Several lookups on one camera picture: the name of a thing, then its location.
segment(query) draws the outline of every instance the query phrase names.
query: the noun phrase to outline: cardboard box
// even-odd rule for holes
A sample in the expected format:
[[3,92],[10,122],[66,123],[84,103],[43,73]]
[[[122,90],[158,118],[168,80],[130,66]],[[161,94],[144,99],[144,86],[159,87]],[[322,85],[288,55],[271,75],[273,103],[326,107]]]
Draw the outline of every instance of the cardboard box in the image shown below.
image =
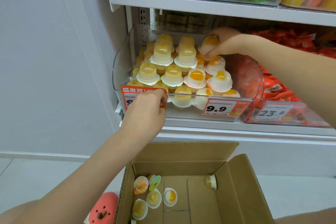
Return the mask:
[[[136,199],[138,176],[161,175],[158,186],[177,192],[177,203],[148,208],[141,224],[268,224],[274,223],[257,178],[245,154],[227,159],[236,142],[157,142],[148,144],[128,163],[120,191],[115,223],[129,223]],[[205,176],[215,174],[217,191],[208,188]]]

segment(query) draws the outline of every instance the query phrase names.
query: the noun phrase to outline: open cardboard box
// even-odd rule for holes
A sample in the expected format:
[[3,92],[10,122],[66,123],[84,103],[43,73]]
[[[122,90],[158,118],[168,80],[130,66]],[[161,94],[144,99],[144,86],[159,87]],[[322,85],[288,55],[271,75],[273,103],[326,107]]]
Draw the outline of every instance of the open cardboard box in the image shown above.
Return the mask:
[[[227,159],[236,142],[157,142],[148,144],[128,163],[120,191],[115,223],[129,223],[138,198],[146,201],[148,190],[133,194],[138,176],[161,175],[158,190],[177,193],[177,203],[148,208],[142,224],[263,224],[274,223],[263,192],[245,154]],[[217,191],[205,184],[215,174]]]

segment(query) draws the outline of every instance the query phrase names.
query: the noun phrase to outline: hand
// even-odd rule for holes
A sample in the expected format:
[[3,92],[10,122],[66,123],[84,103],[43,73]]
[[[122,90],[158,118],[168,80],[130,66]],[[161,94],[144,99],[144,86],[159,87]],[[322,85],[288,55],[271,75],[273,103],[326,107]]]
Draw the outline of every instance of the hand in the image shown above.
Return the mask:
[[209,35],[219,37],[219,45],[204,55],[205,59],[211,59],[221,54],[234,54],[239,52],[240,41],[238,40],[241,33],[233,28],[216,28]]
[[138,138],[147,144],[161,131],[166,111],[161,106],[167,102],[162,89],[140,93],[128,106],[120,132],[127,137]]

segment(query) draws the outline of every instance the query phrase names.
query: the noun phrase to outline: floor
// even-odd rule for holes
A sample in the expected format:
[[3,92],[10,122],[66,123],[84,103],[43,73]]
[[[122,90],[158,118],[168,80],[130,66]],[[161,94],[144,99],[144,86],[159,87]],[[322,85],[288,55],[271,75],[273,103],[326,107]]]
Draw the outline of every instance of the floor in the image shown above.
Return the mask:
[[[82,163],[0,158],[0,213],[43,197]],[[273,218],[336,207],[336,179],[257,176]],[[106,191],[119,194],[123,171]]]

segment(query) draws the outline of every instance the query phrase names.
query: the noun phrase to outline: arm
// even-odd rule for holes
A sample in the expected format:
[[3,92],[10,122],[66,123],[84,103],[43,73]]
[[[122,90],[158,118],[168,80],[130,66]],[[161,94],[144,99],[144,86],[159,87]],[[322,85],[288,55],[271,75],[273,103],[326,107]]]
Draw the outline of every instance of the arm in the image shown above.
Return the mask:
[[336,60],[282,46],[234,29],[218,28],[220,45],[206,54],[249,55],[290,88],[304,103],[336,128]]
[[161,89],[139,94],[119,132],[12,224],[83,223],[114,177],[160,132],[166,115],[160,106],[166,101]]

